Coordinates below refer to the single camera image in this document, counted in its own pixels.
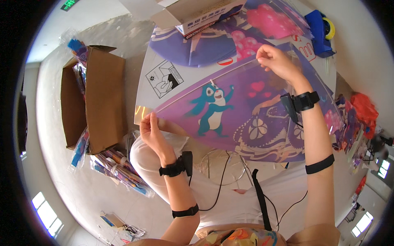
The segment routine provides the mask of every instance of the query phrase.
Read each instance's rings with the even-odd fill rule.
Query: white floor
[[[113,53],[126,59],[126,104],[134,112],[134,101],[144,52],[151,35],[151,22],[134,22],[130,16],[121,16],[91,27],[81,33],[86,44],[102,44],[118,47]],[[160,237],[172,221],[171,210],[160,197],[146,198],[124,185],[116,185],[111,179],[90,169],[85,163],[79,172],[67,172],[72,151],[65,148],[65,137],[61,120],[60,80],[62,66],[71,58],[63,47],[56,48],[41,64],[37,82],[37,128],[41,149],[51,179],[65,205],[76,220],[93,236],[98,234],[113,245],[123,245],[117,235],[99,217],[100,211],[115,213],[127,224],[147,231],[147,237]],[[133,113],[129,114],[129,127],[133,126]],[[203,153],[196,154],[202,158]],[[360,171],[351,176],[344,153],[335,154],[335,210],[337,220],[350,206],[349,200],[365,174]],[[249,163],[250,169],[260,169],[258,179],[263,180],[284,169],[272,163]],[[248,189],[251,184],[246,175],[229,189]],[[297,204],[305,206],[305,201]]]

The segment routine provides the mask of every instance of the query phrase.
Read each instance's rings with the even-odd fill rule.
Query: white cardboard box
[[[213,25],[218,20],[239,13],[246,0],[162,0],[164,9],[153,15],[161,29],[176,27],[186,38]]]

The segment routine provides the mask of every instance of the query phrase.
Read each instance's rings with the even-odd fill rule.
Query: exit sign
[[[64,11],[68,11],[74,4],[76,4],[79,0],[67,0],[63,6],[60,8]]]

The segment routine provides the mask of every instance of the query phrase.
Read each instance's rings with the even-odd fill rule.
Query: tape roll
[[[325,39],[330,40],[334,37],[335,35],[335,26],[334,24],[327,18],[323,17],[323,20],[325,20],[328,25],[330,26],[330,31],[326,34]]]

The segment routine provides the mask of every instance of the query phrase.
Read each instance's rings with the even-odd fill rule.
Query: person
[[[288,81],[297,94],[313,92],[308,80],[279,49],[262,45],[256,58],[265,71],[272,70]],[[140,125],[141,136],[130,153],[134,168],[170,204],[173,211],[186,211],[196,204],[200,211],[194,211],[195,214],[190,216],[175,217],[161,239],[141,239],[128,245],[188,245],[194,234],[200,238],[194,246],[338,245],[340,233],[335,228],[334,219],[333,165],[312,174],[306,171],[308,166],[310,170],[312,165],[316,167],[316,163],[322,163],[332,156],[330,136],[318,103],[301,114],[306,167],[299,165],[289,168],[277,176],[255,183],[247,191],[236,192],[223,188],[216,201],[218,185],[198,171],[193,172],[190,186],[185,172],[174,177],[159,175],[160,167],[165,168],[176,161],[188,137],[161,132],[156,114],[147,115]],[[256,195],[260,187],[264,192],[264,201]],[[306,196],[306,190],[305,211],[297,211],[291,218],[296,222],[304,220],[304,224],[288,227],[287,230],[296,231],[293,235],[286,235],[288,239],[285,240],[278,232],[275,211],[284,214],[294,201]],[[261,202],[266,203],[265,211],[260,206]],[[304,215],[305,218],[301,219],[298,215]],[[286,216],[281,228],[290,221]]]

